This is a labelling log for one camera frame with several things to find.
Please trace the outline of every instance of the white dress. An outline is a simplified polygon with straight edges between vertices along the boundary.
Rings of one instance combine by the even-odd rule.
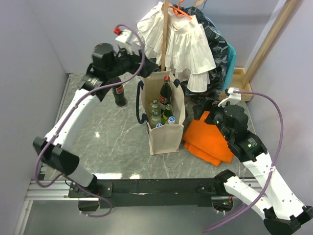
[[[161,64],[163,40],[162,2],[152,8],[137,24],[148,58]],[[180,81],[188,80],[192,92],[205,92],[210,83],[208,71],[216,68],[202,24],[196,16],[178,17],[169,8],[169,30],[165,66]]]

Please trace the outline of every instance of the wooden frame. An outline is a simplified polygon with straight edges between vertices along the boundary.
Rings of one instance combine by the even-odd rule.
[[[262,45],[260,46],[258,52],[256,53],[254,59],[251,62],[251,65],[245,70],[245,68],[235,68],[233,73],[233,80],[230,84],[230,87],[237,87],[241,91],[251,91],[250,86],[250,79],[254,76],[255,72],[259,68],[261,62],[263,61],[268,49],[270,48],[271,44],[273,43],[274,39],[276,38],[278,32],[286,22],[287,18],[289,17],[290,13],[294,9],[298,0],[286,0],[284,6],[282,7],[281,11],[279,12],[274,24],[270,28],[267,36],[265,37]],[[168,4],[169,0],[164,1],[164,13],[168,12]],[[162,71],[164,71],[164,61],[165,61],[165,51],[166,51],[166,38],[167,38],[167,21],[168,17],[167,14],[164,14],[164,29],[163,29],[163,51],[162,51]],[[220,100],[226,97],[225,92],[222,92],[220,95]],[[252,94],[242,94],[243,101],[250,101],[253,98]]]

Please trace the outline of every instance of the marble table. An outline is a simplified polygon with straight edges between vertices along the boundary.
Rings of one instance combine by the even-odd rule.
[[[70,104],[82,77],[83,74],[70,74],[57,118]],[[252,177],[236,157],[231,164],[221,163],[215,167],[188,152],[183,147],[183,141],[179,152],[150,155],[146,125],[140,125],[135,114],[135,94],[140,79],[135,77],[124,84],[126,106],[118,107],[110,91],[90,113],[78,133],[71,152],[80,157],[88,171],[98,179],[213,178],[225,169],[230,169],[242,178]],[[184,122],[186,129],[193,119],[193,103],[189,101],[185,105],[189,114]],[[246,103],[242,101],[239,105],[244,107],[249,116],[248,128],[254,133]],[[57,174],[56,170],[48,167],[45,180],[51,180]]]

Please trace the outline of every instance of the blue garment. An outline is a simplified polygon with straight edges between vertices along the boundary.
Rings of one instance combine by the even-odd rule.
[[[227,73],[226,73],[222,91],[225,91],[225,89],[229,87],[233,79],[233,73],[234,73],[234,69],[236,66],[236,59],[237,59],[237,53],[235,49],[231,46],[231,44],[229,43],[227,44],[228,44],[228,64],[227,64]]]

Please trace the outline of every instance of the folded orange towel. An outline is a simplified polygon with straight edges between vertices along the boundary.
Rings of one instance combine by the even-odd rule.
[[[228,149],[226,140],[215,125],[204,122],[208,114],[205,111],[199,121],[192,120],[182,139],[208,156],[231,163],[233,154]]]
[[[202,158],[203,160],[205,160],[209,163],[212,163],[214,166],[219,166],[222,162],[221,160],[213,158],[212,156],[208,155],[207,153],[201,151],[200,149],[191,145],[190,143],[185,142],[184,146],[193,155],[196,155],[197,157]]]

